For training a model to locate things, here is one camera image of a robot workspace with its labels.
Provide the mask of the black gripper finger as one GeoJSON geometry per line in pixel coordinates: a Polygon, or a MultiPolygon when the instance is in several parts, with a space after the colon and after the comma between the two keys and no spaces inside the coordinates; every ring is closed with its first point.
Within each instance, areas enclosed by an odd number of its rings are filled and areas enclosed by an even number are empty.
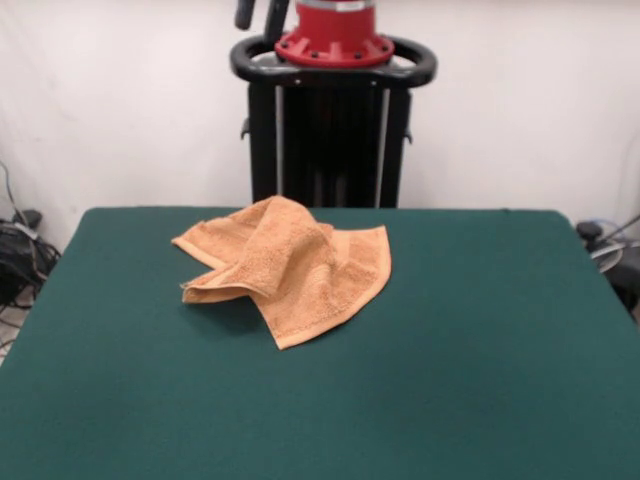
{"type": "Polygon", "coordinates": [[[238,0],[234,17],[235,27],[242,31],[250,29],[255,8],[255,0],[238,0]]]}
{"type": "Polygon", "coordinates": [[[289,0],[270,0],[264,28],[265,41],[279,41],[283,35],[289,0]]]}

